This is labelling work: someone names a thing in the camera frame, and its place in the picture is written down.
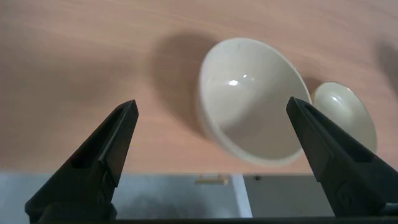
wooden table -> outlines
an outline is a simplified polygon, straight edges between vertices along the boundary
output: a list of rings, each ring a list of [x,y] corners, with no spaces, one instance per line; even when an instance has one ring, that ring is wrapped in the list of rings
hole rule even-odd
[[[240,161],[198,128],[196,79],[230,37],[280,50],[309,90],[336,81],[367,106],[378,154],[398,169],[398,1],[0,2],[0,169],[57,169],[123,101],[140,117],[134,173],[308,174]]]

gray floor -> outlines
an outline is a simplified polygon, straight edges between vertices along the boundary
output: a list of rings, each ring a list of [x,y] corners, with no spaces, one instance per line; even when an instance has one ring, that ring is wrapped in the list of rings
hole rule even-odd
[[[28,223],[24,204],[49,177],[49,175],[0,174],[0,223]],[[245,197],[247,200],[246,192],[244,195],[236,194],[236,184],[195,185],[196,178],[197,176],[182,175],[122,175],[113,197],[114,206],[118,211],[117,218],[248,216],[244,210],[250,208],[241,203],[245,201]]]

bowl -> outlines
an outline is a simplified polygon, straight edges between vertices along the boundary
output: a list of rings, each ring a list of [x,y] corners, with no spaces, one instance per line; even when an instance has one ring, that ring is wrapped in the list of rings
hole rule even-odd
[[[320,85],[312,93],[313,106],[372,152],[377,136],[362,101],[347,87],[335,82]]]
[[[208,137],[238,158],[281,166],[302,154],[286,113],[291,96],[311,102],[282,54],[257,40],[224,40],[201,66],[199,120]]]

bowl rim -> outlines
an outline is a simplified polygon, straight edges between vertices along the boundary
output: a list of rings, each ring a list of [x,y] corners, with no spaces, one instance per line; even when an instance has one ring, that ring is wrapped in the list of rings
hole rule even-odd
[[[260,158],[258,156],[252,155],[251,153],[248,153],[244,149],[241,149],[237,144],[232,142],[229,137],[225,135],[224,132],[222,132],[221,128],[219,128],[216,125],[216,122],[214,122],[211,118],[210,115],[208,114],[208,110],[205,106],[205,102],[203,99],[203,90],[205,86],[205,81],[204,81],[204,76],[203,76],[203,68],[204,66],[208,63],[210,55],[219,49],[220,45],[225,44],[226,42],[236,42],[236,41],[246,41],[246,42],[252,42],[255,44],[258,44],[261,47],[266,48],[267,50],[271,50],[273,53],[275,53],[278,57],[280,57],[282,60],[284,60],[287,65],[294,71],[298,79],[300,80],[302,86],[304,87],[307,99],[302,99],[302,100],[307,100],[309,103],[312,104],[311,101],[311,96],[308,92],[307,86],[301,77],[300,73],[297,71],[297,69],[293,66],[293,64],[288,61],[278,50],[275,48],[271,47],[270,45],[261,42],[259,40],[254,40],[246,37],[235,37],[235,38],[230,38],[223,40],[213,46],[206,54],[204,60],[201,63],[200,67],[200,74],[199,74],[199,82],[198,82],[198,112],[201,115],[200,120],[201,123],[205,123],[206,127],[202,125],[202,128],[204,131],[209,135],[214,141],[216,141],[223,149],[231,152],[234,154],[237,158],[242,159],[244,161],[248,161],[252,164],[257,164],[257,165],[262,165],[262,166],[284,166],[287,164],[293,163],[293,161],[296,161],[302,154],[303,154],[303,149],[300,147],[297,151],[295,151],[293,154],[281,158],[281,159],[265,159],[265,158]]]
[[[371,129],[372,129],[372,137],[373,137],[373,148],[369,149],[370,151],[372,151],[373,153],[377,153],[377,132],[376,132],[376,127],[374,125],[373,119],[371,114],[369,113],[368,109],[366,109],[365,104],[362,102],[362,100],[354,93],[353,90],[351,90],[350,88],[348,88],[347,86],[338,83],[338,82],[325,82],[322,83],[321,85],[319,85],[315,91],[312,93],[313,96],[311,96],[311,100],[313,100],[313,106],[316,108],[316,102],[317,102],[317,93],[319,90],[322,90],[326,85],[338,85],[338,86],[342,86],[344,89],[348,90],[349,92],[351,92],[353,94],[353,96],[355,96],[355,98],[360,102],[361,107],[363,109],[363,111],[365,112],[366,116],[369,118],[370,123],[371,123]]]

small white dish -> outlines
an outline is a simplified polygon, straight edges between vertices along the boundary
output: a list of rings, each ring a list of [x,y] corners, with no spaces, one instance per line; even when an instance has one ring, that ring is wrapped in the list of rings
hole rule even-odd
[[[363,146],[376,152],[377,136],[372,118],[349,88],[335,82],[324,83],[312,93],[312,101],[316,109]]]
[[[286,113],[291,96],[311,102],[283,55],[257,40],[228,39],[203,61],[198,114],[207,135],[238,158],[280,166],[302,153]]]

